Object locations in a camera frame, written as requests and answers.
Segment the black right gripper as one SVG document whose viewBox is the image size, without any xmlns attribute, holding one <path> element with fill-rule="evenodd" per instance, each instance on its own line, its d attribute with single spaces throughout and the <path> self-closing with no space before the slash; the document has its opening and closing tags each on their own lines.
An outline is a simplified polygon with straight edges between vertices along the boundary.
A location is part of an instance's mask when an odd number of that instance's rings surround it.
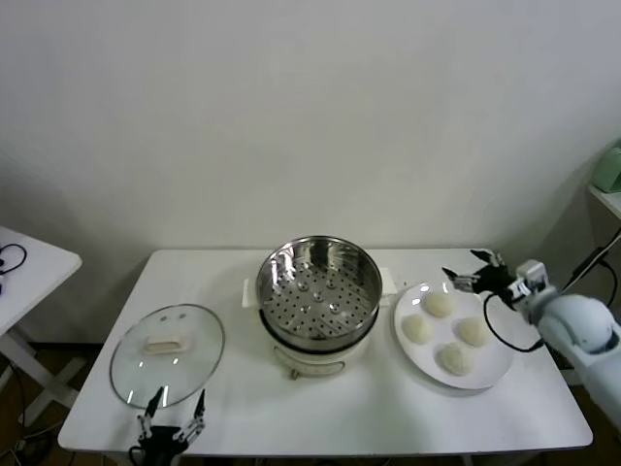
<svg viewBox="0 0 621 466">
<path fill-rule="evenodd" d="M 442 267 L 453 287 L 459 291 L 472 291 L 474 294 L 489 292 L 497 295 L 504 303 L 512 303 L 514 296 L 510 286 L 515 277 L 509 272 L 501 255 L 484 249 L 473 249 L 471 253 L 487 265 L 473 275 L 460 275 L 450 268 Z"/>
</svg>

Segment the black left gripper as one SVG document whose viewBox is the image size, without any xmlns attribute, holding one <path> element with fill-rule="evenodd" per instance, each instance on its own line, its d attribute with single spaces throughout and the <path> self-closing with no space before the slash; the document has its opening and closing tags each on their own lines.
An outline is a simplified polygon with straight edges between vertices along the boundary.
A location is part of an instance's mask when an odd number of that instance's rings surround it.
<svg viewBox="0 0 621 466">
<path fill-rule="evenodd" d="M 168 466 L 187 450 L 205 428 L 205 394 L 203 389 L 198 398 L 192 419 L 183 428 L 175 426 L 153 426 L 153 417 L 163 395 L 160 386 L 148 401 L 145 411 L 137 416 L 140 424 L 139 447 L 141 464 L 146 466 Z"/>
</svg>

